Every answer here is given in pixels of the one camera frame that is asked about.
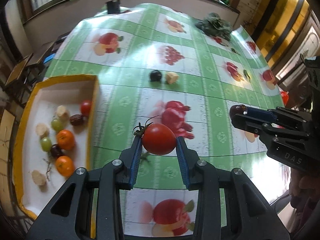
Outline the person right hand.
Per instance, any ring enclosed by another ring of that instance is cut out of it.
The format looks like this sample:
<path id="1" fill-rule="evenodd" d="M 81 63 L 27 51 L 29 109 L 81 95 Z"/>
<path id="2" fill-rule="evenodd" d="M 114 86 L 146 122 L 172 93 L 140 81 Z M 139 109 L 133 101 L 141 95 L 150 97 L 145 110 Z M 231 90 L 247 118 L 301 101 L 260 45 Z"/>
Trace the person right hand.
<path id="1" fill-rule="evenodd" d="M 313 177 L 291 168 L 291 206 L 300 215 L 304 225 L 313 214 L 319 214 L 319 176 Z"/>

